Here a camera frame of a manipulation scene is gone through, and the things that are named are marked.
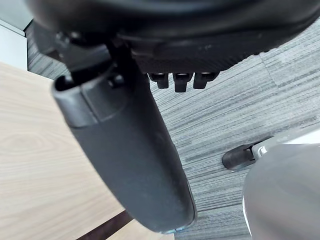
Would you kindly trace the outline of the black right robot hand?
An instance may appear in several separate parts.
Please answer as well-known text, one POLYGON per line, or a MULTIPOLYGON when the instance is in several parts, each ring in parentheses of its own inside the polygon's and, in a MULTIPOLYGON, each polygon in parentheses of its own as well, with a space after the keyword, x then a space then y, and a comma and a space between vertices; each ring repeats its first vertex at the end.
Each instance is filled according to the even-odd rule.
POLYGON ((317 0, 29 0, 38 50, 70 77, 52 85, 69 129, 122 206, 175 233, 197 218, 179 154, 150 90, 204 89, 242 60, 292 40, 317 0))

